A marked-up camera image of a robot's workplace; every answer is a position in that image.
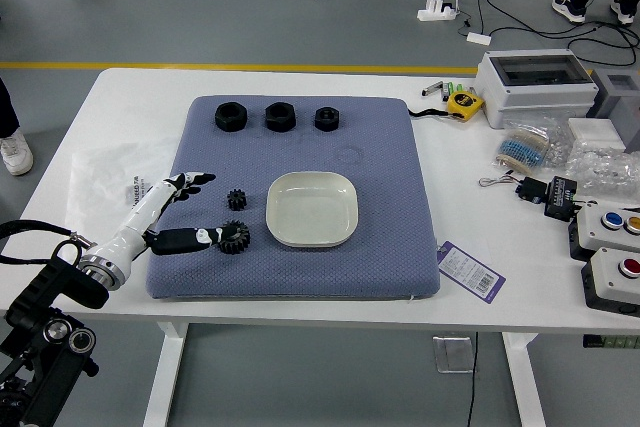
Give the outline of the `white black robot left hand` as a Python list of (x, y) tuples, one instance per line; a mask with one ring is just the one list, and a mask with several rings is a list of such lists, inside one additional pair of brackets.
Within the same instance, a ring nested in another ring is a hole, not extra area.
[(184, 196), (197, 194), (201, 185), (215, 178), (210, 173), (186, 172), (157, 182), (130, 211), (114, 236), (91, 248), (83, 260), (93, 265), (92, 257), (102, 258), (112, 273), (119, 271), (128, 277), (132, 262), (146, 250), (145, 232), (159, 220), (166, 208)]

